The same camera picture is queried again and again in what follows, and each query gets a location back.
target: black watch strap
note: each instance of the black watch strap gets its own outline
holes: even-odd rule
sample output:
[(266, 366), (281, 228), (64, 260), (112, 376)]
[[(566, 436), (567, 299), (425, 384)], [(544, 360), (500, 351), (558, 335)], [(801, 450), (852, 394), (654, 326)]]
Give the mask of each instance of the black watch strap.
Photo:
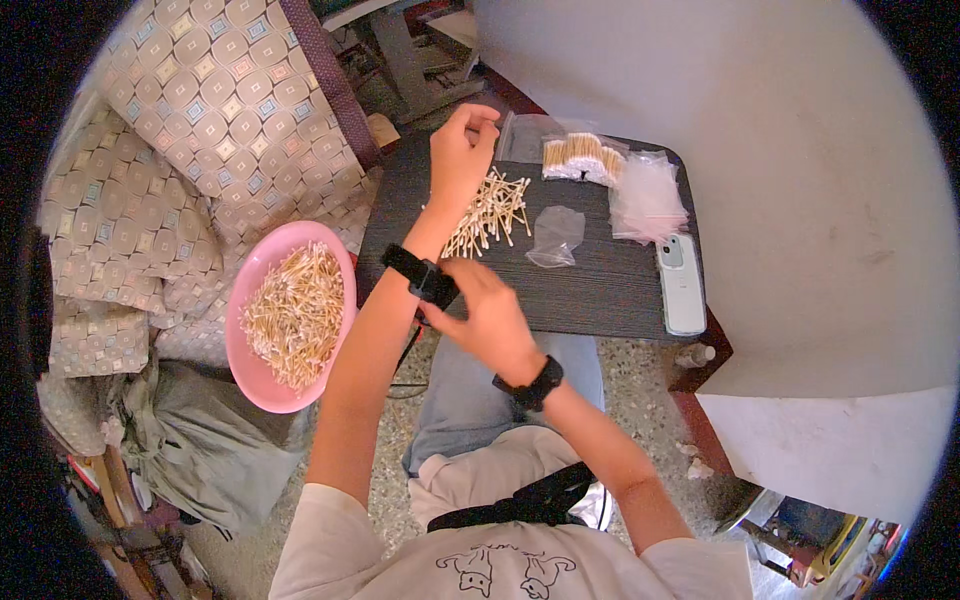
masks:
[(430, 266), (434, 265), (429, 260), (420, 260), (411, 252), (404, 250), (399, 244), (391, 244), (387, 251), (383, 253), (381, 259), (384, 267), (390, 267), (401, 275), (410, 279), (410, 293), (417, 298), (423, 298), (424, 284), (430, 275)]
[(543, 370), (540, 371), (540, 374), (537, 375), (537, 378), (534, 379), (530, 385), (513, 388), (501, 379), (499, 375), (493, 377), (493, 385), (498, 390), (513, 396), (516, 403), (524, 410), (539, 413), (543, 411), (543, 401), (547, 395), (553, 392), (563, 380), (564, 368), (560, 366), (560, 363), (558, 363), (553, 356), (547, 354), (546, 365), (543, 366)]
[(460, 294), (453, 277), (440, 270), (433, 262), (420, 260), (399, 244), (391, 244), (380, 259), (383, 266), (390, 267), (410, 280), (410, 293), (417, 298), (446, 308)]

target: person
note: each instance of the person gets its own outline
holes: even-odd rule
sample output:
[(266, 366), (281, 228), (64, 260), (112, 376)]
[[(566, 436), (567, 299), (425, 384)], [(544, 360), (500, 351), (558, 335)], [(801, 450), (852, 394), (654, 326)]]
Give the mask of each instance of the person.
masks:
[[(432, 135), (430, 198), (403, 240), (405, 250), (438, 260), (490, 168), (497, 118), (493, 108), (461, 105)], [(420, 302), (389, 268), (357, 315), (330, 372), (270, 597), (752, 597), (745, 546), (694, 539), (650, 459), (604, 414), (593, 339), (535, 336), (516, 294), (493, 271), (462, 258), (441, 267), (465, 297), (465, 321)], [(418, 307), (443, 334), (403, 457), (412, 511), (430, 533), (383, 560), (367, 514), (373, 451)], [(518, 411), (491, 384), (493, 375), (512, 388), (530, 386), (548, 354), (563, 368), (562, 382), (541, 413)], [(544, 492), (542, 482), (555, 471), (572, 479)], [(612, 508), (606, 491), (595, 493), (598, 484), (578, 502), (580, 516), (570, 514), (577, 506), (566, 511), (585, 496), (584, 473), (615, 499), (633, 552), (598, 531)], [(579, 490), (572, 500), (556, 499), (555, 492), (572, 488)], [(556, 505), (562, 510), (550, 508)], [(591, 509), (597, 505), (599, 512)]]

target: pink bowl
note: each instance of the pink bowl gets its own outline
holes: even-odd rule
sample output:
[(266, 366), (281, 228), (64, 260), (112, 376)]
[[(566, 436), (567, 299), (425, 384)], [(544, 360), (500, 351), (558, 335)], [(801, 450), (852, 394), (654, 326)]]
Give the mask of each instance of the pink bowl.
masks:
[[(247, 305), (247, 298), (263, 284), (270, 268), (278, 266), (291, 252), (305, 246), (307, 242), (324, 242), (340, 263), (340, 271), (344, 277), (344, 319), (340, 325), (340, 335), (337, 336), (337, 345), (324, 371), (313, 385), (297, 393), (292, 388), (277, 384), (270, 366), (247, 345), (247, 334), (240, 328), (240, 315)], [(271, 231), (267, 237), (260, 240), (240, 268), (227, 307), (227, 360), (240, 390), (251, 402), (271, 413), (293, 413), (319, 398), (326, 388), (330, 366), (336, 359), (350, 326), (353, 325), (357, 313), (356, 305), (353, 263), (336, 233), (313, 221), (296, 221)]]

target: hand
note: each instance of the hand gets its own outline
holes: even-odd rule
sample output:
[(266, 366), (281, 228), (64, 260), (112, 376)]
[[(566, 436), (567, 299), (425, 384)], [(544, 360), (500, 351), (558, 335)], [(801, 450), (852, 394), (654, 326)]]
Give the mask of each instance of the hand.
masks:
[(546, 365), (546, 355), (530, 334), (516, 292), (478, 262), (450, 258), (440, 266), (467, 300), (468, 319), (459, 321), (437, 306), (421, 302), (426, 318), (512, 387), (533, 383)]
[(490, 169), (498, 118), (493, 108), (462, 104), (430, 136), (430, 206), (463, 217)]

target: table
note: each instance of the table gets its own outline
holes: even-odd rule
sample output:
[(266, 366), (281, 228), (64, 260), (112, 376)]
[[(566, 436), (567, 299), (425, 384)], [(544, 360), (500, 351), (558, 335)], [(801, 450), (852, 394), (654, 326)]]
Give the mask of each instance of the table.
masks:
[[(668, 148), (628, 139), (620, 141), (632, 150), (664, 150), (679, 167), (677, 182), (684, 208), (689, 212), (689, 233), (700, 255), (700, 236), (690, 184), (680, 157)], [(629, 240), (614, 240), (611, 234), (608, 189), (596, 183), (571, 180), (540, 180), (540, 165), (495, 162), (508, 180), (520, 177), (531, 182), (524, 194), (526, 211), (533, 222), (544, 208), (561, 204), (587, 217), (584, 243), (573, 251), (572, 267), (543, 269), (524, 254), (534, 238), (514, 226), (511, 248), (506, 241), (491, 242), (478, 260), (492, 268), (516, 294), (535, 331), (555, 331), (659, 342), (689, 342), (688, 337), (667, 333), (663, 324), (663, 299), (656, 248)], [(357, 300), (362, 304), (383, 273), (380, 256), (391, 242), (400, 243), (417, 220), (420, 206), (429, 196), (430, 141), (426, 133), (401, 139), (389, 157), (383, 181), (367, 224), (357, 262)], [(703, 282), (703, 268), (700, 269)], [(464, 318), (463, 296), (448, 312)]]

